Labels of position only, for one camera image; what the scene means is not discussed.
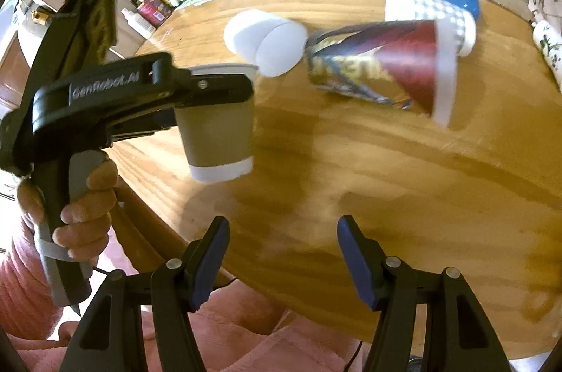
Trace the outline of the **pink sleeve left forearm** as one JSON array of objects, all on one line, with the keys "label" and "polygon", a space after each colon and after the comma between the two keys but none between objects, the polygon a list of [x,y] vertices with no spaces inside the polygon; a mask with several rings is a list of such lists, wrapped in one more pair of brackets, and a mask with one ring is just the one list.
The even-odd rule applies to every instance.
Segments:
[{"label": "pink sleeve left forearm", "polygon": [[18,347],[52,348],[57,343],[50,337],[61,317],[62,310],[51,300],[33,232],[21,221],[1,261],[1,328]]}]

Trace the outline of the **person's left hand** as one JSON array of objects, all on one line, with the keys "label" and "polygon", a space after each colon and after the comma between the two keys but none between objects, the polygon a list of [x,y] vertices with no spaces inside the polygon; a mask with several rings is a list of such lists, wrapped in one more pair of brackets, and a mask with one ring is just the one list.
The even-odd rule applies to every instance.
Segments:
[{"label": "person's left hand", "polygon": [[[109,242],[111,210],[116,205],[114,188],[118,182],[114,161],[107,160],[87,177],[87,192],[61,211],[61,227],[55,229],[53,241],[68,250],[78,261],[98,263]],[[23,221],[31,233],[44,222],[46,214],[39,190],[30,180],[23,180],[16,189],[16,200]]]}]

